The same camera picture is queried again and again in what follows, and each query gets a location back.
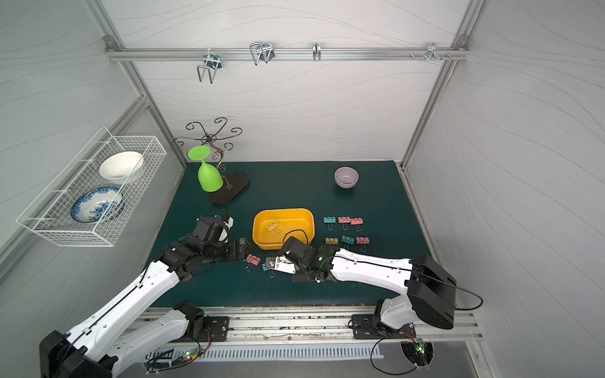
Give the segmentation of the yellow binder clip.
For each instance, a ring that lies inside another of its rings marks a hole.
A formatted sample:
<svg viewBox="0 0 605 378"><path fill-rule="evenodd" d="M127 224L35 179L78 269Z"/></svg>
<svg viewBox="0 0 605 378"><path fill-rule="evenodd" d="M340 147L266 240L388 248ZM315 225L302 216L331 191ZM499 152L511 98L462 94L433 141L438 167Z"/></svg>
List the yellow binder clip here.
<svg viewBox="0 0 605 378"><path fill-rule="evenodd" d="M340 241L337 238L326 238L325 239L326 245L337 246L339 243L340 243Z"/></svg>

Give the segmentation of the teal binder clip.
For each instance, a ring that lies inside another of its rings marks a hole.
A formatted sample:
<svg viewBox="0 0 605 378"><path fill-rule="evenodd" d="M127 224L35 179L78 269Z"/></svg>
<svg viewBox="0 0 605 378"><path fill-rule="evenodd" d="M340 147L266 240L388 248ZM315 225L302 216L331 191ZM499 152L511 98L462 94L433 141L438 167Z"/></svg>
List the teal binder clip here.
<svg viewBox="0 0 605 378"><path fill-rule="evenodd" d="M336 217L323 217L323 223L327 225L329 231L334 230L334 225L337 223Z"/></svg>
<svg viewBox="0 0 605 378"><path fill-rule="evenodd" d="M352 246L355 245L355 238L350 236L341 236L341 242L343 244L343 249L349 250Z"/></svg>
<svg viewBox="0 0 605 378"><path fill-rule="evenodd" d="M270 279L274 279L275 278L275 272L274 272L274 270L271 269L270 267L268 267L266 264L262 264L262 269L263 269L264 272L268 272Z"/></svg>

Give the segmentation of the yellow plastic storage box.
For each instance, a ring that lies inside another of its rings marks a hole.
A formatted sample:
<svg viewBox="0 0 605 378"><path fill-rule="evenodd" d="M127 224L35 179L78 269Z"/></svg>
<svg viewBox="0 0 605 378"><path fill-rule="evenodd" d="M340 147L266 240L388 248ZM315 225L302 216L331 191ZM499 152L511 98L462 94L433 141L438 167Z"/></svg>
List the yellow plastic storage box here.
<svg viewBox="0 0 605 378"><path fill-rule="evenodd" d="M267 231L272 221L279 221L279 235ZM280 250L291 236L310 245L315 237L314 216L304 208L263 210L255 216L252 236L261 250Z"/></svg>

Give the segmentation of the large pink binder clip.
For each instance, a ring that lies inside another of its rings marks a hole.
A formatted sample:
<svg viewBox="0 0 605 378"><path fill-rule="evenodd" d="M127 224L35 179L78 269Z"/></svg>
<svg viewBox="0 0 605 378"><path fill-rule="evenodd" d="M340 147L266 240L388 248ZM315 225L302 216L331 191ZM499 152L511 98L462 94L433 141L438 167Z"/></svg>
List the large pink binder clip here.
<svg viewBox="0 0 605 378"><path fill-rule="evenodd" d="M245 267L245 271L246 272L250 272L253 266L258 266L261 262L261 259L254 256L254 255L247 255L246 257L246 263L247 266Z"/></svg>

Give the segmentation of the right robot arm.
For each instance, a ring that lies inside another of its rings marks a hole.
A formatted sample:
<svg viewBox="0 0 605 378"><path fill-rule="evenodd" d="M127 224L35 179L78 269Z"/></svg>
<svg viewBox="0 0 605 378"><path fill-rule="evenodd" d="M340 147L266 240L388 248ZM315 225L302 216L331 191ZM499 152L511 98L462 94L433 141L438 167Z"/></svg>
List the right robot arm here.
<svg viewBox="0 0 605 378"><path fill-rule="evenodd" d="M288 238L280 256L294 274L321 283L356 282L392 291L374 311L376 328L401 329L422 321L438 329L452 329L455 317L455 278L428 255L414 258L378 258L345 248L323 245L316 250L295 237Z"/></svg>

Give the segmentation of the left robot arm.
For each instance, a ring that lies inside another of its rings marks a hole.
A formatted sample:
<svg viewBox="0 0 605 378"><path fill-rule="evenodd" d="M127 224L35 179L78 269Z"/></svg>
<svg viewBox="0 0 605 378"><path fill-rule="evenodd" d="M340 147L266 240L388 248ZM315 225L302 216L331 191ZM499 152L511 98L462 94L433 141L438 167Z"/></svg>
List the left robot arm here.
<svg viewBox="0 0 605 378"><path fill-rule="evenodd" d="M153 303L204 265L245 261L252 245L231 240L230 216L202 217L193 232L166 245L137 278L89 318L53 331L39 345L42 377L116 377L173 340L211 339L204 311L181 302L159 320L129 334L125 330Z"/></svg>

